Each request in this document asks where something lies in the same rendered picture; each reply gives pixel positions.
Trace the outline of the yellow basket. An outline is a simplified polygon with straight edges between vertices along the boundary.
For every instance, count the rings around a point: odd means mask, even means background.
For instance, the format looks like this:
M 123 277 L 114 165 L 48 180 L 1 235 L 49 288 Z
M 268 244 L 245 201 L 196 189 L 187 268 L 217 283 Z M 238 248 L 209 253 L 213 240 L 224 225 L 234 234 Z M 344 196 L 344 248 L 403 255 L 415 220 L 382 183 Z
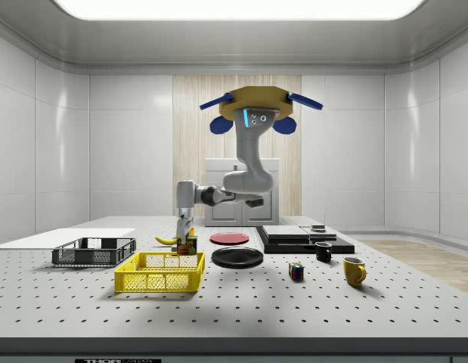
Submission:
M 205 253 L 138 252 L 114 271 L 116 292 L 194 292 L 205 269 Z

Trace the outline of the flat-sided can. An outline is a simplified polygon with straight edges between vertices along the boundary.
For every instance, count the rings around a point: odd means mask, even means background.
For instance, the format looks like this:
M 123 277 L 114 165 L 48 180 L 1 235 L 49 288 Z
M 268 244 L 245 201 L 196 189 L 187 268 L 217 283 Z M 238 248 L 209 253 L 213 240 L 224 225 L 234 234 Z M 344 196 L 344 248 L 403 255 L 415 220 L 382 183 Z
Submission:
M 197 254 L 197 236 L 188 235 L 184 241 L 177 239 L 177 254 L 195 256 Z

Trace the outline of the dark grey basket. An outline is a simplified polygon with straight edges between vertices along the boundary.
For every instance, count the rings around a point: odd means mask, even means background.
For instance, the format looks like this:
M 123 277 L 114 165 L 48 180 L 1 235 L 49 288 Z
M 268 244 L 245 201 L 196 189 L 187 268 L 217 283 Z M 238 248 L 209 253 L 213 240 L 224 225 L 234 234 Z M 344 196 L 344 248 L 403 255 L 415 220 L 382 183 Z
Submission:
M 118 265 L 136 250 L 136 239 L 82 237 L 52 250 L 55 265 Z

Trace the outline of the black stove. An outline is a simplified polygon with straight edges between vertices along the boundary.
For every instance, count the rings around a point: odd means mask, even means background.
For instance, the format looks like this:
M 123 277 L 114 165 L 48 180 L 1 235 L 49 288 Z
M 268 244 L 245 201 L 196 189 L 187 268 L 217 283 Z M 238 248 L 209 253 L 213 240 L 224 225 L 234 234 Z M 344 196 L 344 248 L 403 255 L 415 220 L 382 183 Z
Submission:
M 308 226 L 263 225 L 256 230 L 264 244 L 264 253 L 315 253 L 316 242 L 332 244 L 332 253 L 355 252 L 355 246 L 336 233 L 314 231 Z

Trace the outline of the white cabinet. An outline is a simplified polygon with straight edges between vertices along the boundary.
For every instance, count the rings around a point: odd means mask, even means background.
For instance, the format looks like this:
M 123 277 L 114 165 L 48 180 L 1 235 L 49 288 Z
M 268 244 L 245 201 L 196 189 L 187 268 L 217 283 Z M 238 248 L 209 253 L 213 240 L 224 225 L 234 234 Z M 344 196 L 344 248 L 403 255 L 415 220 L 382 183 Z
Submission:
M 264 169 L 274 178 L 274 187 L 263 194 L 264 204 L 250 208 L 244 202 L 220 203 L 217 206 L 206 206 L 207 226 L 260 226 L 277 225 L 279 222 L 278 197 L 278 158 L 262 158 Z M 246 171 L 246 166 L 237 158 L 206 158 L 204 184 L 222 186 L 223 176 L 231 171 Z

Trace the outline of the red plate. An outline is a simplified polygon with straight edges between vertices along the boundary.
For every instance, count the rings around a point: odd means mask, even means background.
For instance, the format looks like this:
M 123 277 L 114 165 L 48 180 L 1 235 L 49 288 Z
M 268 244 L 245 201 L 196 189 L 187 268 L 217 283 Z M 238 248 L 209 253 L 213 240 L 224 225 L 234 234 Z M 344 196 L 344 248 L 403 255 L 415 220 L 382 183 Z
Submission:
M 209 240 L 218 245 L 234 246 L 247 243 L 249 236 L 240 232 L 220 232 L 211 235 Z

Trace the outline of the black plate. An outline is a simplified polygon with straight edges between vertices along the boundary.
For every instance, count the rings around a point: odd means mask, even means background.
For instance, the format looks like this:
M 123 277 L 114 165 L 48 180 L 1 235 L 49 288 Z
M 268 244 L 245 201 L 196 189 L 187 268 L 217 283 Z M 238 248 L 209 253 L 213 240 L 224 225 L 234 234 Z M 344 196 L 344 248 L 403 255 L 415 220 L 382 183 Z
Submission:
M 263 262 L 263 254 L 249 247 L 226 247 L 214 251 L 212 261 L 223 268 L 252 268 Z

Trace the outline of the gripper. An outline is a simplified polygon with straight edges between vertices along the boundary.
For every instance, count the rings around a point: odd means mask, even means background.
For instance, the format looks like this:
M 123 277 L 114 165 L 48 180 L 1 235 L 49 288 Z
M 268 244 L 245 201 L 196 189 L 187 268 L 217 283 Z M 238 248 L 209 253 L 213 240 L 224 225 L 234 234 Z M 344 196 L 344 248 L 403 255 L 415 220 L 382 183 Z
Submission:
M 179 218 L 177 221 L 176 237 L 178 243 L 185 243 L 193 226 L 192 218 Z

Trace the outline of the yellow mug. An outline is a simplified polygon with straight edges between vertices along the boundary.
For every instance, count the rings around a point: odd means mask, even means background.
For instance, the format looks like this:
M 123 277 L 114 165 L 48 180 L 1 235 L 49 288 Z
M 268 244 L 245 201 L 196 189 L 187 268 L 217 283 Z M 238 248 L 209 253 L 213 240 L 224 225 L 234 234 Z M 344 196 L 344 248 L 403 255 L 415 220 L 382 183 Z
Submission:
M 346 282 L 354 287 L 361 286 L 367 277 L 365 261 L 356 257 L 345 257 L 343 259 L 343 269 Z

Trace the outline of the drone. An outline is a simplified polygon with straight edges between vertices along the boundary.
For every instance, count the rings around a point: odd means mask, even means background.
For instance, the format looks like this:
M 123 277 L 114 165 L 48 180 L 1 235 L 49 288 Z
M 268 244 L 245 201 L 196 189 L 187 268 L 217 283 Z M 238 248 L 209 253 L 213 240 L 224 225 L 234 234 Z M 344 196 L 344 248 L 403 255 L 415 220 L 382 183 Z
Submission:
M 220 98 L 200 105 L 200 109 L 219 105 L 220 116 L 210 123 L 210 131 L 220 135 L 229 131 L 234 121 L 234 111 L 240 110 L 237 125 L 252 128 L 264 123 L 266 118 L 260 115 L 264 109 L 274 112 L 273 128 L 276 132 L 289 135 L 296 131 L 296 121 L 290 117 L 293 113 L 293 102 L 315 110 L 321 110 L 323 104 L 276 86 L 245 86 L 226 92 Z

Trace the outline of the banana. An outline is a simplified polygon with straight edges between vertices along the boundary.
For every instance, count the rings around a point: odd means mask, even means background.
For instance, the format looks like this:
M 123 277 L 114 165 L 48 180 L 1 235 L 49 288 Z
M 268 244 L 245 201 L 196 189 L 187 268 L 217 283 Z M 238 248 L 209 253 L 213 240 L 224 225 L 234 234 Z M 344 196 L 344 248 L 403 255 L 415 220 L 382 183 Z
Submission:
M 187 239 L 192 240 L 192 239 L 196 239 L 196 238 L 197 237 L 195 236 L 194 228 L 191 228 L 190 231 L 187 234 Z M 161 237 L 155 237 L 155 239 L 158 242 L 160 242 L 161 244 L 163 244 L 163 245 L 172 246 L 172 245 L 177 244 L 177 238 L 176 237 L 174 237 L 173 239 L 169 239 L 169 240 L 161 238 Z

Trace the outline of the black mug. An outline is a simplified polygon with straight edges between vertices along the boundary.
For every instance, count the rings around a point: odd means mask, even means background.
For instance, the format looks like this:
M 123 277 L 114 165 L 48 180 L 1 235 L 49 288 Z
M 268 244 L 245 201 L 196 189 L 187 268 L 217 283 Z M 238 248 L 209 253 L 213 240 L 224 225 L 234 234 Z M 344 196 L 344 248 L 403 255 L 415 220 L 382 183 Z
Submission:
M 329 262 L 332 257 L 332 244 L 328 242 L 316 242 L 315 252 L 318 261 Z

